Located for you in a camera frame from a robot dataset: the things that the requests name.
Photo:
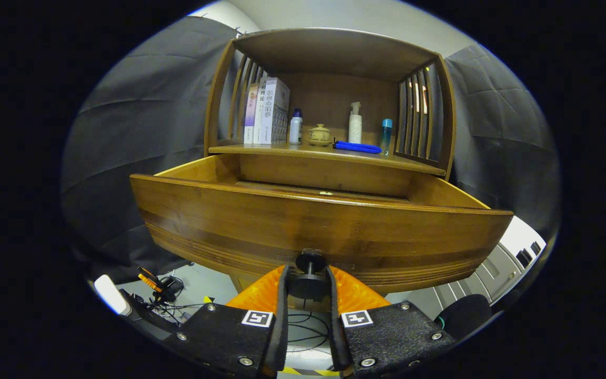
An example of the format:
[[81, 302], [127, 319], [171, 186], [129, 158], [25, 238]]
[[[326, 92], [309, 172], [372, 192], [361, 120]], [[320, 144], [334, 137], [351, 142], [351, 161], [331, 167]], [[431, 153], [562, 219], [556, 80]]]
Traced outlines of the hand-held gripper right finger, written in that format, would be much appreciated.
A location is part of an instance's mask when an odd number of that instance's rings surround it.
[[392, 304], [327, 266], [332, 368], [344, 378], [395, 378], [443, 353], [456, 338], [412, 302]]

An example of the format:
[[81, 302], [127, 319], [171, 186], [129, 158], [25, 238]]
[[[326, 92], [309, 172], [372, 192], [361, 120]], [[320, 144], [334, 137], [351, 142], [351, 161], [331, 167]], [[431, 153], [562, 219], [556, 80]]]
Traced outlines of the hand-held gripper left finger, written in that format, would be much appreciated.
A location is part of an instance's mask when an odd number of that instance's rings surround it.
[[288, 348], [289, 266], [262, 276], [227, 304], [205, 304], [164, 346], [221, 378], [274, 378]]

